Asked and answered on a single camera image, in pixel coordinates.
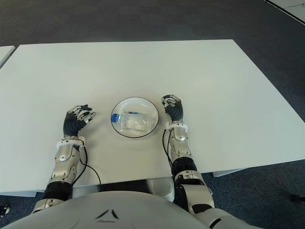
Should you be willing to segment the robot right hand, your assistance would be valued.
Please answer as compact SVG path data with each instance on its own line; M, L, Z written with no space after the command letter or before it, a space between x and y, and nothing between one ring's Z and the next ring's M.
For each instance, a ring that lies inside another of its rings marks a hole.
M183 106L180 98L174 94L168 94L161 98L161 103L165 113L170 116L173 122L183 121Z

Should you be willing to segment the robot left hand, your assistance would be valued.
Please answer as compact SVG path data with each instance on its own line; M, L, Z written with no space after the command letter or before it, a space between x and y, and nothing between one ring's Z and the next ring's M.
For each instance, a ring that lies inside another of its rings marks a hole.
M91 122L95 116L96 113L87 104L74 106L66 113L63 123L63 136L78 137L79 131Z

